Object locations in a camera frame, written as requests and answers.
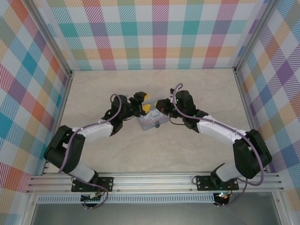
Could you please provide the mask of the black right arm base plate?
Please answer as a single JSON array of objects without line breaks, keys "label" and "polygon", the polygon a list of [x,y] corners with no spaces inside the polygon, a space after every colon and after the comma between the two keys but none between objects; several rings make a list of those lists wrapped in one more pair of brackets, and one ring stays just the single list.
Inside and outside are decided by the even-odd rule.
[{"label": "black right arm base plate", "polygon": [[224,190],[239,190],[237,179],[230,179],[229,181],[222,181],[219,178],[212,178],[211,176],[195,177],[195,184],[198,191],[224,191]]}]

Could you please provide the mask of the black controller board green connector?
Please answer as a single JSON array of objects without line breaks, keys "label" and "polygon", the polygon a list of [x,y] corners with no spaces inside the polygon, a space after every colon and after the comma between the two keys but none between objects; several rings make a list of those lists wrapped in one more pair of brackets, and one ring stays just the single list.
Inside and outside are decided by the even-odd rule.
[{"label": "black controller board green connector", "polygon": [[100,202],[102,200],[102,195],[97,194],[87,194],[87,195],[81,195],[81,202],[87,201],[87,202]]}]

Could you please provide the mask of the aluminium side rail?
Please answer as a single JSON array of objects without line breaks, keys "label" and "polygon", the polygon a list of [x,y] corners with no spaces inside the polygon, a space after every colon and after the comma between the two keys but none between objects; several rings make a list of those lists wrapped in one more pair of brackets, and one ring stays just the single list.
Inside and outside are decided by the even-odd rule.
[{"label": "aluminium side rail", "polygon": [[[242,103],[243,103],[243,107],[244,107],[244,110],[245,110],[245,113],[246,113],[246,117],[247,117],[250,129],[255,129],[254,118],[251,114],[250,106],[248,105],[246,94],[245,94],[245,91],[242,87],[238,72],[235,70],[235,68],[233,68],[232,71],[233,71],[233,74],[234,74],[235,81],[237,83],[237,87],[238,87],[238,90],[239,90],[239,93],[240,93],[240,97],[241,97],[241,100],[242,100]],[[267,150],[265,155],[270,157],[270,162],[271,162],[272,161],[272,156],[270,154],[270,151],[269,151],[268,147],[266,146],[266,143],[263,140],[262,135],[258,131],[257,131],[257,134],[260,137],[259,141],[258,141],[258,147]],[[264,165],[264,167],[263,167],[264,172],[270,173],[270,168],[269,168],[270,162]]]},{"label": "aluminium side rail", "polygon": [[[73,81],[73,76],[74,76],[74,73],[71,74],[71,75],[69,75],[68,78],[67,78],[66,88],[65,88],[65,92],[64,92],[63,98],[61,100],[60,110],[58,112],[58,117],[56,119],[56,122],[55,122],[53,130],[52,130],[52,136],[49,139],[46,147],[48,147],[48,145],[51,142],[53,136],[55,135],[56,131],[60,127],[60,124],[61,124],[61,121],[62,121],[62,117],[63,117],[63,113],[65,111],[66,103],[67,103],[68,96],[69,96],[69,93],[70,93],[70,89],[71,89],[71,85],[72,85],[72,81]],[[38,175],[43,175],[44,170],[46,168],[46,164],[47,164],[47,160],[44,158],[44,152],[42,154],[42,157],[43,157],[42,158],[42,164],[41,164],[41,168],[40,168],[40,170],[38,172]]]}]

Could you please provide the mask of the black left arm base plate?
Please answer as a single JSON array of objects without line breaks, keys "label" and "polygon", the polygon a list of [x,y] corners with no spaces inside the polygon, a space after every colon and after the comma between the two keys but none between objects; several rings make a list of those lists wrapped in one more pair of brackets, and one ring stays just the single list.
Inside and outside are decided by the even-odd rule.
[{"label": "black left arm base plate", "polygon": [[[98,177],[91,180],[91,183],[94,183],[98,186],[106,188],[109,192],[113,190],[113,177]],[[98,187],[91,186],[80,182],[76,178],[72,178],[72,187],[71,192],[97,192]]]}]

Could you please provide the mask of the black controller board orange part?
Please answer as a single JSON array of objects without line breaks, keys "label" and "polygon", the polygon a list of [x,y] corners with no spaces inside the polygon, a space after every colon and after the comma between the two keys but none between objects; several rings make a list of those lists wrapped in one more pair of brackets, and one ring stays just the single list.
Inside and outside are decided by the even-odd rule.
[{"label": "black controller board orange part", "polygon": [[230,200],[230,193],[216,193],[214,194],[214,205],[216,206],[222,206],[222,205],[227,205]]}]

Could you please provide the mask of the pastel cartoon tin box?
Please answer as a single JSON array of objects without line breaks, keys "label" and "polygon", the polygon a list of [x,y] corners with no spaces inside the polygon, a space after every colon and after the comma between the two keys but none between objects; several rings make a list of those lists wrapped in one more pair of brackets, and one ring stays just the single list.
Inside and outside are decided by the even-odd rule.
[{"label": "pastel cartoon tin box", "polygon": [[142,130],[148,130],[150,128],[155,128],[155,123],[157,121],[160,122],[161,124],[164,124],[166,122],[169,121],[169,117],[162,114],[156,107],[156,102],[159,100],[158,99],[154,99],[152,101],[146,101],[143,103],[143,105],[145,104],[151,104],[151,109],[150,111],[147,113],[147,115],[144,116],[140,116],[138,117],[138,120],[140,122],[140,125],[142,127]]}]

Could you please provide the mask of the grey metal lower panel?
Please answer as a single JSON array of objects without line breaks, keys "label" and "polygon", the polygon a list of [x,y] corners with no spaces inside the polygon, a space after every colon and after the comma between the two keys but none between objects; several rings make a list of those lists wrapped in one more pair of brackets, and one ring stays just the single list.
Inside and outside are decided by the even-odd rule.
[{"label": "grey metal lower panel", "polygon": [[212,204],[39,204],[30,225],[281,225],[267,209],[217,208]]}]

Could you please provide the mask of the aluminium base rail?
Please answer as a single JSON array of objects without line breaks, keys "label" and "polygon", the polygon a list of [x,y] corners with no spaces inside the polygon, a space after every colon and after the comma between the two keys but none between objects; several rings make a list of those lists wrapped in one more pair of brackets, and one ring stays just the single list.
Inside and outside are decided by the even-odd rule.
[{"label": "aluminium base rail", "polygon": [[[209,176],[208,172],[101,172],[100,177],[113,177],[112,194],[181,194],[197,193],[195,177]],[[259,186],[246,185],[237,180],[240,193],[243,188],[247,192],[282,192],[283,183],[276,173],[266,173]],[[33,176],[26,193],[33,194],[70,194],[71,177],[66,174],[46,172]]]}]

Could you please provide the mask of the aluminium frame post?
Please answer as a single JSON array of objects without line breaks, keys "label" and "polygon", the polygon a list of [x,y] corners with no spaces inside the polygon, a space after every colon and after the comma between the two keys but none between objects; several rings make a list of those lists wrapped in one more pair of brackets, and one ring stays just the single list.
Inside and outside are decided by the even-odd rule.
[{"label": "aluminium frame post", "polygon": [[33,20],[37,24],[41,34],[43,35],[46,42],[49,44],[51,50],[56,56],[58,62],[62,66],[63,70],[67,73],[68,77],[72,77],[72,69],[69,67],[65,57],[63,56],[59,46],[57,45],[53,35],[51,34],[46,22],[42,18],[37,6],[33,0],[21,0],[28,12],[32,16]]},{"label": "aluminium frame post", "polygon": [[255,3],[234,54],[232,70],[235,75],[246,63],[279,2],[280,0],[257,0]]}]

